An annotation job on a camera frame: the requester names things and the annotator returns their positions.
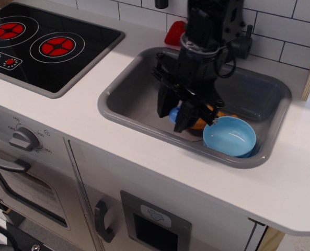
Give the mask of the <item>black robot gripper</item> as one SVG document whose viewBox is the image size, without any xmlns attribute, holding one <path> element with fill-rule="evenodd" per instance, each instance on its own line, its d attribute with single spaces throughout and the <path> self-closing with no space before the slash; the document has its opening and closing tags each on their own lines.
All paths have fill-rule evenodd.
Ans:
<svg viewBox="0 0 310 251">
<path fill-rule="evenodd" d="M 205 51 L 192 42 L 183 43 L 177 58 L 167 52 L 156 55 L 152 74 L 160 81 L 157 113 L 160 118 L 179 106 L 174 131 L 181 133 L 202 118 L 212 125 L 224 101 L 215 89 L 224 49 Z"/>
</svg>

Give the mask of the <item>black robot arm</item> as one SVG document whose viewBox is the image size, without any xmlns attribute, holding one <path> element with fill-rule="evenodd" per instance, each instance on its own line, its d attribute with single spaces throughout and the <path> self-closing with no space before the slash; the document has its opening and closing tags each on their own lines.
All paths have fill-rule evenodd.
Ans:
<svg viewBox="0 0 310 251">
<path fill-rule="evenodd" d="M 245 26 L 243 1 L 188 1 L 188 23 L 180 38 L 178 58 L 164 52 L 156 55 L 152 74 L 160 81 L 157 113 L 163 118 L 179 107 L 175 132 L 193 127 L 199 119 L 212 125 L 224 101 L 215 89 L 231 42 Z"/>
</svg>

